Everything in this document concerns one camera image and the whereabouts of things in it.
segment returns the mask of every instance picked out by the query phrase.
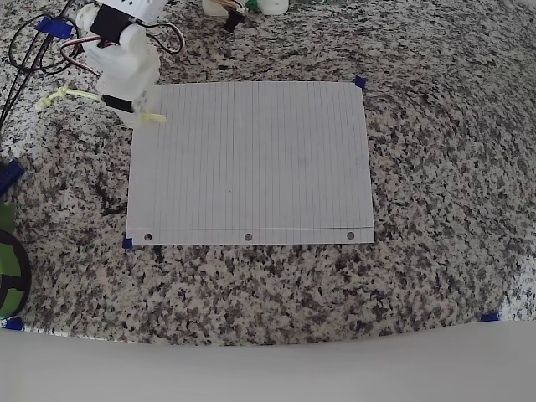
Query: yellow zip tie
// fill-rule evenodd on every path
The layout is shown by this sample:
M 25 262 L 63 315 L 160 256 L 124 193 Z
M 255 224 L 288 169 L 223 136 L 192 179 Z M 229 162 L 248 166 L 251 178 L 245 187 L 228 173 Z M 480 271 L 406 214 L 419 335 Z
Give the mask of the yellow zip tie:
M 156 123 L 165 123 L 166 117 L 165 115 L 158 115 L 156 113 L 142 113 L 142 120 L 143 121 L 155 121 Z
M 52 95 L 49 95 L 45 98 L 41 98 L 39 102 L 35 104 L 35 109 L 37 111 L 43 110 L 45 107 L 52 105 L 52 101 L 56 98 L 64 97 L 66 95 L 74 96 L 83 96 L 85 98 L 90 98 L 95 101 L 99 100 L 100 97 L 97 94 L 92 94 L 91 92 L 85 92 L 84 90 L 71 90 L 67 85 L 62 86 Z

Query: lined paper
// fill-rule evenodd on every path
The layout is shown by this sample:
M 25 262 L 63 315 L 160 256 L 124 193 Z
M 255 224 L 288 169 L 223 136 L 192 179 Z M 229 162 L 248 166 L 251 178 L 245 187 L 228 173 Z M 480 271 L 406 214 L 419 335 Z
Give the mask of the lined paper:
M 332 82 L 159 85 L 167 122 L 133 132 L 134 245 L 374 242 L 360 88 Z

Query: blue tape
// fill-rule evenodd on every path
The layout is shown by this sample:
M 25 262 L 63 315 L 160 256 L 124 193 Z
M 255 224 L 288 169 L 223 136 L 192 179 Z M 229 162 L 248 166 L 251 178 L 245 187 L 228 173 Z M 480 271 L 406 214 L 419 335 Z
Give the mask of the blue tape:
M 50 34 L 60 39 L 68 39 L 73 33 L 73 26 L 68 23 L 64 23 L 58 19 L 50 19 L 48 17 L 43 18 L 35 30 L 43 32 L 45 34 Z
M 23 327 L 24 327 L 23 319 L 19 317 L 15 317 L 15 318 L 10 318 L 8 322 L 6 322 L 6 326 L 4 328 L 12 329 L 14 331 L 22 331 Z
M 132 239 L 125 237 L 123 239 L 123 249 L 130 250 L 132 248 Z
M 11 185 L 14 184 L 23 174 L 23 167 L 16 159 L 13 159 L 0 173 L 0 196 L 6 193 Z
M 491 322 L 491 321 L 501 321 L 501 316 L 498 312 L 493 312 L 492 314 L 482 314 L 480 317 L 480 322 Z
M 365 84 L 367 83 L 367 81 L 365 78 L 361 78 L 359 75 L 356 75 L 354 83 L 355 83 L 355 86 L 358 86 L 359 88 L 364 90 Z

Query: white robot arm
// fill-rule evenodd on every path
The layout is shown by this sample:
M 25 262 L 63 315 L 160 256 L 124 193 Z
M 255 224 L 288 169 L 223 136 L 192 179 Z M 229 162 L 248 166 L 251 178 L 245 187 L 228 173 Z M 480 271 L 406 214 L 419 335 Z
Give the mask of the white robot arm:
M 152 22 L 165 2 L 104 0 L 101 7 L 85 5 L 76 17 L 76 24 L 93 39 L 82 44 L 88 62 L 102 71 L 96 89 L 129 127 L 138 126 L 148 112 L 147 91 L 160 77 L 158 52 L 147 44 L 142 25 Z

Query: granite countertop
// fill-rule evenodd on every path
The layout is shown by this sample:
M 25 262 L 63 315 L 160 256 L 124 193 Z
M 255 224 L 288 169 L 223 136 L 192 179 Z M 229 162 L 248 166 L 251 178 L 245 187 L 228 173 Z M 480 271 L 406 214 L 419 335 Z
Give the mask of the granite countertop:
M 9 3 L 2 36 L 63 3 Z M 376 243 L 123 250 L 131 131 L 91 100 L 36 114 L 65 81 L 95 85 L 75 68 L 36 74 L 2 133 L 3 159 L 27 169 L 7 199 L 33 264 L 28 330 L 238 345 L 412 332 L 483 312 L 536 318 L 534 10 L 509 0 L 293 3 L 234 34 L 200 0 L 172 0 L 163 17 L 187 48 L 162 55 L 162 83 L 368 79 Z M 0 46 L 5 59 L 8 41 Z M 4 99 L 15 70 L 1 66 Z

